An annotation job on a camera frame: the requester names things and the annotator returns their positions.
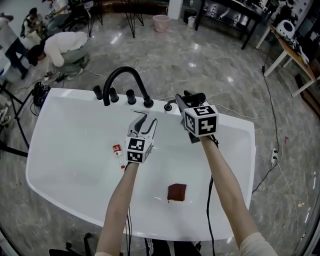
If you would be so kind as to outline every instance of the floor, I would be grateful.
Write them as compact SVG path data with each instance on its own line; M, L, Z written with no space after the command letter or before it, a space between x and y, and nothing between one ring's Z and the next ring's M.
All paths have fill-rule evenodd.
M256 50L253 46L259 39L257 35L245 50L241 50L242 42L234 36L237 33L232 35L204 25L196 32L182 21L171 21L166 33L156 33L152 17L144 15L143 18L145 26L136 24L135 39L123 14L105 14L103 26L96 22L94 37L88 42L90 62L87 68L106 78L118 67L131 66L139 72L153 99L191 90L205 93L210 102L242 115L273 119L261 73L269 45L263 43L261 49ZM257 33L263 33L263 29L257 29ZM115 37L118 37L117 41L111 44ZM16 92L41 78L45 66L39 63L32 67L24 82L15 83L9 89ZM259 231L281 256L293 255L320 189L320 142L314 138L320 133L320 123L299 96L291 97L291 92L297 89L293 75L298 72L299 69L290 64L286 69L276 68L266 79L283 141L283 145L279 142L280 151L283 147L280 166L294 202L276 168L253 193L249 209ZM102 77L84 72L80 77L66 81L64 87L92 90L96 85L103 86L104 82ZM137 88L129 74L119 76L114 85L121 94L129 88ZM30 89L21 90L18 97L24 98ZM221 113L239 117L220 106L217 108ZM256 188L270 169L271 149L277 147L277 140L271 121L251 121L255 126L253 188ZM21 116L28 141L36 122L37 117L31 114L29 104ZM5 137L8 145L26 150L15 122L1 137ZM48 249L63 249L66 242L71 242L75 250L84 254L83 237L87 232L93 234L90 246L94 252L101 228L59 209L33 192L25 178L26 158L6 152L0 156L0 223L22 255L48 255ZM146 255L144 240L133 237L131 250L131 255ZM125 251L124 239L122 252ZM215 252L217 256L239 255L233 238L215 241ZM211 242L202 243L201 253L212 255Z

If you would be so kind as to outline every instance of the black faucet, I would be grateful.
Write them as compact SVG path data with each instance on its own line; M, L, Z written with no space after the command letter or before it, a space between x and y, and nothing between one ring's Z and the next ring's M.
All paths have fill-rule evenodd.
M109 100L109 89L113 83L113 81L115 80L115 78L117 76L119 76L122 73L130 73L131 75L134 76L134 79L136 81L136 83L139 86L139 89L143 95L143 99L144 99L144 103L143 105L146 108L151 108L154 105L154 101L152 99L150 99L150 96L148 95L146 88L141 80L140 75L138 74L138 72L130 67L130 66L122 66L117 68L115 71L113 71L108 79L105 81L104 87L103 87L103 103L105 106L109 106L110 105L110 100Z

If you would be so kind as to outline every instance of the white sink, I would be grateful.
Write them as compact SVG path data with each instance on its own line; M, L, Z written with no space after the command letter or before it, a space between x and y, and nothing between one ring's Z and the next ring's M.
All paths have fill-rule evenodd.
M104 106L91 91L51 89L37 120L26 165L29 186L39 195L90 223L103 226L110 197L123 175L113 145L124 142L129 124L147 111L158 120L154 149L137 173L130 213L134 236L171 241L210 240L206 215L210 169L201 144L191 144L177 105L150 109L119 95ZM249 207L255 170L253 123L220 114L219 149L238 179ZM185 201L167 200L168 186L186 184ZM216 240L233 237L215 187L210 221Z

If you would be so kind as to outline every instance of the wall outlet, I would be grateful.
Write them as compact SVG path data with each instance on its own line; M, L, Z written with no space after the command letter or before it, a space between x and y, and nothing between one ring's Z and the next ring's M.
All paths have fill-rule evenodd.
M277 162L277 159L278 159L278 155L277 155L277 150L275 148L272 149L272 152L271 152L271 164L272 166L275 166L276 162Z

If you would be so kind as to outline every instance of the chair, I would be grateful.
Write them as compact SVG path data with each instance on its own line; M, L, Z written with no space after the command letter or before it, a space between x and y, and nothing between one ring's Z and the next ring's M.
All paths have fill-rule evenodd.
M92 237L92 235L90 233L86 233L83 238L85 256L92 256L91 251L90 251L90 247L89 247L89 243L88 243L88 239L91 237ZM76 253L74 250L72 250L71 247L72 247L72 244L69 242L66 242L65 243L66 251L65 250L50 249L49 255L50 256L82 256L82 255Z
M84 4L80 0L68 0L68 11L70 12L69 17L65 22L59 26L63 32L71 31L72 28L77 24L87 25L88 13L84 8Z

